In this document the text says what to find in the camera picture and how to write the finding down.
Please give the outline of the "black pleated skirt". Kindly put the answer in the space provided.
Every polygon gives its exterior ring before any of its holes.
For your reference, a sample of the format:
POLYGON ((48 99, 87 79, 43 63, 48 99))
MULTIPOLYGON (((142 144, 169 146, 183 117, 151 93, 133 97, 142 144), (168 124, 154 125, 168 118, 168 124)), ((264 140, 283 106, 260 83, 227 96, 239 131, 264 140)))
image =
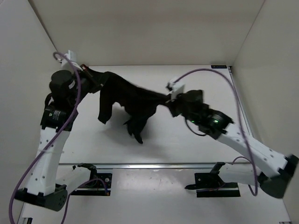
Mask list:
POLYGON ((113 104, 118 103, 130 116, 124 123, 128 134, 142 144, 141 132, 148 119, 159 105, 169 107, 170 95, 139 87, 110 71, 95 74, 101 86, 98 120, 106 124, 112 117, 113 104))

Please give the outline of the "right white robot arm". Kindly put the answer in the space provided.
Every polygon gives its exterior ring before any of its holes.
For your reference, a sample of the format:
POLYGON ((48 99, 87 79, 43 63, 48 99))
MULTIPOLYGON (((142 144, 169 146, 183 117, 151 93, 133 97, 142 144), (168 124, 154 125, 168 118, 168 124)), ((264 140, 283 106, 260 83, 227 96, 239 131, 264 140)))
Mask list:
POLYGON ((217 162, 200 182, 187 189, 216 189, 227 183, 242 183, 260 188, 271 197, 282 199, 299 163, 297 156, 285 156, 246 134, 226 114, 203 102, 202 90, 171 90, 167 105, 172 116, 181 115, 204 135, 232 148, 251 165, 217 162))

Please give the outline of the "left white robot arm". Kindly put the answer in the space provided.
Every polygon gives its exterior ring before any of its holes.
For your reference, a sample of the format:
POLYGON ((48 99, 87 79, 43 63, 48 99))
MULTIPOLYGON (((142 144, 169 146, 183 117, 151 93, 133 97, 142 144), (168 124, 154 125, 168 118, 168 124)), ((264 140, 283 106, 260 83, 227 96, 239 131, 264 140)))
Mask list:
POLYGON ((14 199, 60 211, 68 196, 81 185, 97 182, 96 167, 80 163, 70 172, 57 178, 57 169, 64 145, 77 118, 77 106, 88 93, 100 90, 102 84, 89 67, 81 65, 78 74, 59 70, 51 76, 50 93, 44 103, 41 119, 40 143, 34 165, 30 167, 29 180, 18 189, 14 199))

